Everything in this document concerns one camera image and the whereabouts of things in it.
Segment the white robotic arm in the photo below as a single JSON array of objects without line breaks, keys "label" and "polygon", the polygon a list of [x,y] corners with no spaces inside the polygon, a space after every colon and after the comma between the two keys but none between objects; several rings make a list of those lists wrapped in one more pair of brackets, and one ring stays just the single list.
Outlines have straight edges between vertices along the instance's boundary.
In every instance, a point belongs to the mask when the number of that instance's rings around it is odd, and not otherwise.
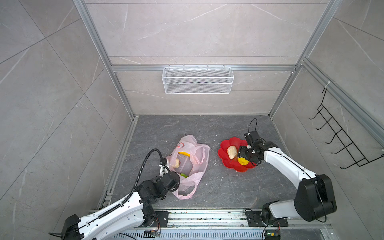
[{"label": "white robotic arm", "polygon": [[316,173],[307,170],[305,167],[295,162],[278,147],[271,147],[268,148],[268,151],[264,151],[264,160],[286,176],[296,189],[299,187],[299,183],[302,179],[316,177]]},{"label": "white robotic arm", "polygon": [[[248,147],[240,148],[239,157],[245,157],[249,161],[257,160],[258,164],[264,159],[286,176],[298,190],[295,199],[270,202],[263,206],[262,219],[266,224],[282,217],[302,217],[306,221],[312,221],[336,211],[332,183],[326,175],[318,176],[307,170],[272,142],[249,139],[247,142]],[[161,159],[162,166],[167,168],[165,159],[162,156]],[[137,181],[131,193],[124,198],[96,213],[81,218],[77,215],[70,216],[64,223],[62,233],[53,234],[58,234],[56,236],[62,240],[103,240],[126,229],[149,226],[156,217],[151,204],[165,197],[171,189],[177,189],[180,177],[170,171],[163,177],[157,176],[143,181],[136,187]]]}]

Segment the pink plastic bag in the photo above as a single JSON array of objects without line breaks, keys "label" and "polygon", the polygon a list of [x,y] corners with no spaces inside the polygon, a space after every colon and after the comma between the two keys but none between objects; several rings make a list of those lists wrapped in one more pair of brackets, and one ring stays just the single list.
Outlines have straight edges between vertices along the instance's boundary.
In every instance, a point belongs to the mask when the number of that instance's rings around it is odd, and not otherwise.
[{"label": "pink plastic bag", "polygon": [[192,135],[182,137],[167,158],[169,170],[175,171],[180,176],[179,189],[173,192],[178,199],[190,199],[196,191],[197,185],[203,177],[208,166],[209,146],[197,143]]}]

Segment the red plate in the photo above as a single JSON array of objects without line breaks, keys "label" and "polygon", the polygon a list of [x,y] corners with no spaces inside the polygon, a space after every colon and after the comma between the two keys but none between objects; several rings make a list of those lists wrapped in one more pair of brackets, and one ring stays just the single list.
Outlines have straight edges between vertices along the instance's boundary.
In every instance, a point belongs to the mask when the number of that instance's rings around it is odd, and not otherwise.
[{"label": "red plate", "polygon": [[246,140],[241,140],[238,137],[232,137],[229,140],[222,141],[220,146],[221,148],[218,150],[217,154],[223,160],[223,164],[227,168],[233,168],[238,172],[246,172],[250,168],[255,168],[255,166],[250,162],[245,166],[241,165],[237,160],[237,155],[231,160],[227,153],[227,149],[230,146],[235,146],[237,152],[239,151],[240,146],[247,146]]}]

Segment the metal bracket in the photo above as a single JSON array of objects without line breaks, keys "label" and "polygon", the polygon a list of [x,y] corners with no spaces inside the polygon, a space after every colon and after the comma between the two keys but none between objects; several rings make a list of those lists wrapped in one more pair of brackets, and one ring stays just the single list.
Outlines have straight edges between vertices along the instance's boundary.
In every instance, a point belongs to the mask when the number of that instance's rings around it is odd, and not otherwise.
[{"label": "metal bracket", "polygon": [[345,107],[348,112],[376,139],[381,146],[384,146],[384,127],[367,112],[362,106],[357,104],[349,94],[332,81],[309,59],[303,60],[304,68]]},{"label": "metal bracket", "polygon": [[[160,227],[167,227],[168,226],[168,216],[169,216],[169,212],[168,211],[155,211],[156,213],[156,217],[157,219],[159,220],[159,224],[160,224]],[[153,221],[153,223],[151,225],[149,225],[148,227],[157,227],[157,221]]]},{"label": "metal bracket", "polygon": [[[254,210],[245,211],[249,227],[265,227],[265,224],[262,222],[261,213],[261,211]],[[271,227],[278,227],[279,223],[280,227],[288,227],[286,218],[277,220]]]}]

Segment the marble tile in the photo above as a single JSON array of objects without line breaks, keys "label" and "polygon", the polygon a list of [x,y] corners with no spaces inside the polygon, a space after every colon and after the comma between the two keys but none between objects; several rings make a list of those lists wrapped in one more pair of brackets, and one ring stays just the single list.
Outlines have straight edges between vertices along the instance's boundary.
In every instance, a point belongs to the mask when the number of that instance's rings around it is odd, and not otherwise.
[{"label": "marble tile", "polygon": [[291,157],[304,167],[317,174],[326,174],[332,180],[337,210],[329,214],[328,219],[337,236],[340,239],[373,239],[350,203],[350,198],[347,198],[344,189],[340,187],[338,176],[331,171],[330,165],[314,144],[313,137],[309,136],[286,100],[283,100],[273,121],[283,136]]},{"label": "marble tile", "polygon": [[0,196],[82,95],[46,40],[0,64]]},{"label": "marble tile", "polygon": [[235,71],[231,91],[281,90],[290,71]]},{"label": "marble tile", "polygon": [[82,20],[47,38],[65,66],[85,92],[104,68]]},{"label": "marble tile", "polygon": [[345,0],[335,18],[384,39],[384,2],[381,0]]},{"label": "marble tile", "polygon": [[310,59],[384,124],[383,55],[384,41],[332,19]]},{"label": "marble tile", "polygon": [[298,56],[326,4],[87,6],[110,56],[187,57]]},{"label": "marble tile", "polygon": [[89,210],[97,208],[119,147],[119,142],[107,128],[77,182],[54,232],[61,232],[64,221],[73,214],[81,217],[88,215]]},{"label": "marble tile", "polygon": [[20,0],[20,2],[46,37],[80,19],[72,0]]},{"label": "marble tile", "polygon": [[162,71],[126,71],[117,76],[124,90],[164,91]]},{"label": "marble tile", "polygon": [[[345,150],[336,155],[331,154],[331,152],[337,152],[342,149],[342,145],[337,138],[331,144],[325,143],[325,141],[332,139],[333,132],[329,126],[325,126],[321,130],[315,129],[315,127],[319,128],[325,123],[325,120],[320,115],[313,120],[308,119],[315,115],[316,108],[321,103],[323,98],[322,90],[323,86],[307,71],[303,71],[292,85],[286,100],[307,129],[371,236],[374,239],[379,239],[383,228],[373,226],[375,222],[384,221],[382,216],[382,213],[384,213],[382,203],[384,197],[382,182],[384,177],[381,174],[384,171],[382,164],[384,159],[379,159],[362,167],[352,166],[348,169],[340,169],[340,167],[347,167],[352,164],[353,160]],[[327,93],[325,96],[324,105],[369,160],[377,158],[382,154],[380,144],[331,94]],[[336,127],[340,129],[333,120],[330,123],[334,129]],[[355,147],[351,146],[348,149],[357,160],[362,159],[361,154],[358,153]]]},{"label": "marble tile", "polygon": [[135,114],[267,115],[280,91],[232,91],[230,94],[165,94],[126,91]]},{"label": "marble tile", "polygon": [[129,118],[127,110],[125,109],[123,102],[120,101],[108,124],[108,127],[111,129],[119,143],[122,143],[124,140],[125,132],[127,131],[130,121],[131,119]]},{"label": "marble tile", "polygon": [[[273,200],[294,198],[295,187],[272,165],[264,162],[245,173],[239,173],[226,168],[217,155],[223,140],[244,138],[254,117],[258,119],[257,130],[260,136],[281,146],[268,116],[139,116],[112,201],[130,191],[136,178],[130,173],[140,168],[150,149],[158,148],[163,156],[167,156],[180,138],[188,134],[192,134],[198,143],[210,146],[207,171],[191,199],[178,200],[173,194],[167,194],[154,208],[261,207]],[[158,161],[155,155],[148,159],[141,181],[159,174]]]},{"label": "marble tile", "polygon": [[[86,3],[174,3],[174,4],[241,4],[241,3],[265,3],[265,0],[85,0]],[[328,3],[327,0],[269,0],[268,3]]]},{"label": "marble tile", "polygon": [[373,0],[368,6],[367,17],[362,23],[361,30],[384,39],[384,2]]},{"label": "marble tile", "polygon": [[0,2],[0,63],[44,38],[17,0]]},{"label": "marble tile", "polygon": [[83,95],[0,200],[2,239],[49,239],[106,128]]},{"label": "marble tile", "polygon": [[120,96],[106,69],[100,73],[85,94],[108,124],[120,102]]},{"label": "marble tile", "polygon": [[293,64],[299,56],[258,57],[109,57],[112,64]]}]

